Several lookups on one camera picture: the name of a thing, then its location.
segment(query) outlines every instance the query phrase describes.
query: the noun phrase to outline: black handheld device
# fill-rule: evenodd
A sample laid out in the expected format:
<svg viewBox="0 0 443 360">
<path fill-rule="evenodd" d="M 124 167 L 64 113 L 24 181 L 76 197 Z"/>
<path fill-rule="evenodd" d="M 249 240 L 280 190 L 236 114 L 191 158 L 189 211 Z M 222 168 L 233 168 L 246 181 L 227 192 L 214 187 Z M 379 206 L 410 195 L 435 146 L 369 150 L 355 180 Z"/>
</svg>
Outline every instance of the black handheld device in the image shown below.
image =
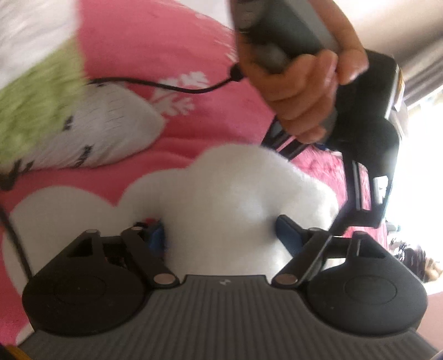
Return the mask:
<svg viewBox="0 0 443 360">
<path fill-rule="evenodd" d="M 322 49 L 340 53 L 339 45 L 307 0 L 238 0 L 234 8 L 238 31 L 253 44 L 257 61 L 271 73 L 281 73 L 301 54 Z M 348 200 L 331 232 L 342 235 L 349 226 L 379 227 L 385 215 L 400 140 L 389 116 L 401 96 L 400 69 L 389 56 L 367 51 L 369 69 L 356 81 L 341 86 L 335 110 L 325 119 L 322 143 L 343 154 Z M 293 140 L 275 117 L 262 145 L 292 160 L 306 145 Z M 362 204 L 360 166 L 369 176 L 371 208 Z M 378 179 L 387 178 L 384 198 Z"/>
</svg>

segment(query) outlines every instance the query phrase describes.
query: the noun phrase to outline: black cable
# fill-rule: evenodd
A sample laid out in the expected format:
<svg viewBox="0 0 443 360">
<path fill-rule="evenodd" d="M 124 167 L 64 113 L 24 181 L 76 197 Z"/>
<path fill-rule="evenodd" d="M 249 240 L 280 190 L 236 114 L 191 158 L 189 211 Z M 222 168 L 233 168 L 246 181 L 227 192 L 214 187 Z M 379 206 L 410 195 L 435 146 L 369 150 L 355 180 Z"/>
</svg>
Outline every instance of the black cable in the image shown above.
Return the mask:
<svg viewBox="0 0 443 360">
<path fill-rule="evenodd" d="M 10 191 L 14 187 L 20 174 L 21 160 L 15 162 L 14 167 L 7 175 L 0 174 L 0 190 Z"/>
<path fill-rule="evenodd" d="M 14 226 L 12 225 L 11 221 L 9 220 L 9 216 L 6 213 L 3 206 L 0 204 L 0 223 L 4 226 L 6 232 L 9 235 L 10 240 L 12 241 L 12 244 L 16 248 L 17 254 L 19 255 L 20 262 L 22 265 L 22 268 L 26 274 L 26 277 L 28 280 L 32 277 L 32 271 L 31 267 L 29 266 L 28 258 L 25 254 L 24 248 L 22 246 L 22 242 L 20 241 L 19 236 L 17 235 L 16 231 L 14 230 Z"/>
<path fill-rule="evenodd" d="M 118 77 L 98 78 L 98 79 L 91 80 L 89 82 L 89 84 L 102 84 L 104 82 L 123 82 L 123 81 L 127 82 L 129 84 L 158 87 L 160 89 L 173 90 L 173 91 L 178 91 L 180 93 L 186 93 L 186 94 L 205 94 L 205 93 L 209 93 L 210 91 L 217 90 L 217 89 L 221 88 L 222 86 L 225 86 L 226 84 L 228 84 L 232 80 L 226 79 L 225 81 L 222 81 L 214 86 L 211 86 L 211 87 L 208 87 L 205 89 L 185 89 L 183 87 L 160 84 L 160 83 L 154 82 L 154 81 L 141 80 L 141 79 L 135 79 L 135 78 L 118 78 Z"/>
<path fill-rule="evenodd" d="M 219 82 L 218 84 L 216 84 L 214 86 L 207 87 L 205 89 L 186 89 L 186 88 L 178 87 L 178 86 L 160 84 L 160 83 L 154 82 L 154 81 L 141 80 L 141 79 L 136 79 L 136 78 L 126 78 L 126 77 L 97 78 L 97 79 L 91 80 L 89 82 L 89 84 L 102 84 L 104 82 L 127 82 L 129 84 L 158 87 L 160 89 L 178 91 L 180 93 L 186 93 L 186 94 L 206 94 L 211 91 L 220 89 L 221 87 L 225 86 L 226 84 L 229 84 L 231 81 L 239 82 L 243 78 L 244 78 L 244 75 L 242 74 L 242 72 L 240 70 L 240 66 L 238 64 L 234 64 L 230 69 L 228 79 L 226 79 L 222 82 Z"/>
</svg>

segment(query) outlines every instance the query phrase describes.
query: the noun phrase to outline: device handle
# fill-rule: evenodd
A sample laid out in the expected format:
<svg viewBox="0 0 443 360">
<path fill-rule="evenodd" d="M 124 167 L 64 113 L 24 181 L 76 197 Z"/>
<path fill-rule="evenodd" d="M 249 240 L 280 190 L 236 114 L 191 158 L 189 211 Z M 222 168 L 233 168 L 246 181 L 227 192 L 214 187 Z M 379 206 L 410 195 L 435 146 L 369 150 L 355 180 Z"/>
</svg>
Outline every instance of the device handle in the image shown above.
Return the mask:
<svg viewBox="0 0 443 360">
<path fill-rule="evenodd" d="M 234 24 L 253 44 L 257 62 L 272 74 L 282 73 L 301 54 L 317 54 L 322 49 L 340 51 L 337 41 L 306 0 L 238 0 Z M 334 109 L 322 123 L 326 135 L 320 143 L 329 137 L 336 118 Z M 273 123 L 272 127 L 272 132 L 282 130 L 279 124 Z M 270 147 L 268 140 L 263 145 Z M 283 156 L 294 158 L 306 148 L 297 140 L 290 147 Z"/>
</svg>

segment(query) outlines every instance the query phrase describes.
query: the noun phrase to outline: hand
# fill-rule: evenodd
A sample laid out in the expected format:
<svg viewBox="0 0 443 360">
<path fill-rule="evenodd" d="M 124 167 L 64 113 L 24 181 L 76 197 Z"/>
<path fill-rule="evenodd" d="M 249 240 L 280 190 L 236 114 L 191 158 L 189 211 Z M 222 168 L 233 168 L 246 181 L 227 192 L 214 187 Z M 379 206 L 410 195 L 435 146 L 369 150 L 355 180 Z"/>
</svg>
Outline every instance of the hand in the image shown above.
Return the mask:
<svg viewBox="0 0 443 360">
<path fill-rule="evenodd" d="M 269 74 L 255 62 L 253 48 L 237 33 L 240 67 L 249 81 L 275 111 L 281 125 L 300 142 L 324 137 L 320 125 L 331 113 L 338 85 L 352 82 L 368 69 L 363 45 L 347 17 L 333 0 L 310 0 L 342 51 L 323 50 L 301 55 L 282 74 Z"/>
</svg>

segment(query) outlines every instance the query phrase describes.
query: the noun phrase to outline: pink blanket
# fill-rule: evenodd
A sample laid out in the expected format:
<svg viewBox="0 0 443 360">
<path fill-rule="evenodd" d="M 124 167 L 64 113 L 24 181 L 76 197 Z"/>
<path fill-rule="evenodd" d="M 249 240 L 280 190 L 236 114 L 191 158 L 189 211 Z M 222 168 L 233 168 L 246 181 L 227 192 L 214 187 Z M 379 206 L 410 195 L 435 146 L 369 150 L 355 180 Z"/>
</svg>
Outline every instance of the pink blanket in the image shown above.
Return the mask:
<svg viewBox="0 0 443 360">
<path fill-rule="evenodd" d="M 203 88 L 225 79 L 236 60 L 229 29 L 173 0 L 82 0 L 81 14 L 83 26 L 79 38 L 91 77 L 132 76 Z M 45 189 L 48 197 L 58 186 L 69 187 L 63 188 L 66 192 L 76 188 L 93 194 L 91 206 L 98 197 L 110 207 L 117 207 L 128 186 L 146 174 L 186 167 L 205 149 L 226 142 L 260 143 L 273 117 L 247 81 L 232 83 L 205 95 L 140 86 L 132 89 L 148 99 L 168 121 L 151 148 L 97 169 L 25 174 L 12 192 L 0 195 L 7 211 L 14 215 L 19 211 L 18 205 L 34 201 L 32 194 Z M 310 148 L 295 164 L 329 185 L 340 204 L 345 201 L 339 157 Z M 72 211 L 74 216 L 82 209 Z M 35 228 L 49 226 L 54 220 L 49 215 L 48 223 L 36 224 Z M 369 232 L 386 246 L 384 228 Z M 7 258 L 10 255 L 4 251 L 4 241 L 0 242 L 0 250 L 3 254 L 0 257 L 0 342 L 13 344 L 26 327 L 27 318 L 21 307 L 20 285 L 11 280 Z"/>
</svg>

